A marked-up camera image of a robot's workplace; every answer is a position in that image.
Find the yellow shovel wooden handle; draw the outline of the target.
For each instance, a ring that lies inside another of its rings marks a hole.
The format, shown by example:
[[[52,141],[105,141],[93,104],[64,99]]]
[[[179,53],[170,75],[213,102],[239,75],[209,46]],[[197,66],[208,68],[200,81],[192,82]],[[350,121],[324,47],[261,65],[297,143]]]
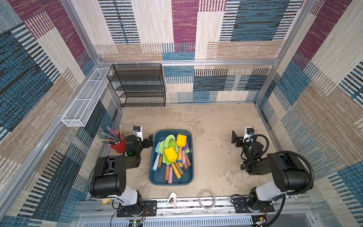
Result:
[[[177,158],[178,155],[175,151],[174,147],[170,147],[164,150],[164,155],[166,156],[166,158],[168,159],[169,162],[171,162],[172,168],[175,172],[175,175],[177,177],[177,179],[181,179],[183,176],[183,171],[180,168],[178,162],[177,162]]]

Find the green shovel yellow handle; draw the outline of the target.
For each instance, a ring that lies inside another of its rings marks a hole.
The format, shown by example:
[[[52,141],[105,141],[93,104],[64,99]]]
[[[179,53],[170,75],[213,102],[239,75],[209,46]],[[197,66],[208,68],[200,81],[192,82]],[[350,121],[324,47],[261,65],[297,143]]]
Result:
[[[175,175],[176,175],[177,179],[181,179],[181,178],[182,178],[182,175],[180,174],[180,170],[181,170],[181,169],[180,169],[179,165],[178,165],[176,162],[174,162],[174,163],[173,163],[172,161],[169,161],[165,153],[163,154],[163,160],[164,160],[164,162],[165,162],[168,166],[169,166],[169,165],[171,165],[171,166],[172,166],[172,169],[173,169],[173,171],[174,171],[174,173],[175,173]]]

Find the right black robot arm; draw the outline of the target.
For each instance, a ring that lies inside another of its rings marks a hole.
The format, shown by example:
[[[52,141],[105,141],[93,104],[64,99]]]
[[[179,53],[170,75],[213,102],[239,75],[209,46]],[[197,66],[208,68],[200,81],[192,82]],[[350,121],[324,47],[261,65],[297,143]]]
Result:
[[[309,161],[292,151],[268,154],[269,140],[247,127],[243,137],[232,132],[231,143],[242,149],[240,169],[251,176],[271,174],[273,179],[253,187],[248,196],[233,195],[236,213],[273,212],[273,202],[313,188],[314,170]]]

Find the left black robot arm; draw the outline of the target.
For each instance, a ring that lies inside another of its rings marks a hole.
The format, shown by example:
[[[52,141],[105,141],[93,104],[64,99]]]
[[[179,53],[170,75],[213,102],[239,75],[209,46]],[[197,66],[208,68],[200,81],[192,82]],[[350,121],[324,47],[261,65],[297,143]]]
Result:
[[[141,193],[127,185],[126,170],[137,168],[141,163],[144,148],[153,147],[153,135],[141,139],[136,135],[123,136],[118,145],[113,145],[118,155],[101,157],[91,172],[89,193],[98,199],[111,199],[119,203],[118,217],[146,215]]]

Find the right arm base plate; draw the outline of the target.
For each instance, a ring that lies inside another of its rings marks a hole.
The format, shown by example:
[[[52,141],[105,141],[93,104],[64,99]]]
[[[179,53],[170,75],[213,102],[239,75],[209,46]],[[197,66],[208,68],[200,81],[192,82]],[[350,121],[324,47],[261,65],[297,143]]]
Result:
[[[246,197],[234,197],[232,203],[236,213],[269,213],[275,211],[271,201],[249,201]]]

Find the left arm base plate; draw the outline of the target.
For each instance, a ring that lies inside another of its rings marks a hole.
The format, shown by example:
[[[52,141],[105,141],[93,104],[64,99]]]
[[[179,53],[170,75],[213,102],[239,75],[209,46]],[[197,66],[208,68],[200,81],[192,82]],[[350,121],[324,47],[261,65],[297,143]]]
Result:
[[[131,206],[119,205],[116,216],[118,218],[131,218],[131,217],[154,217],[157,212],[157,200],[148,200],[143,202],[137,202]]]

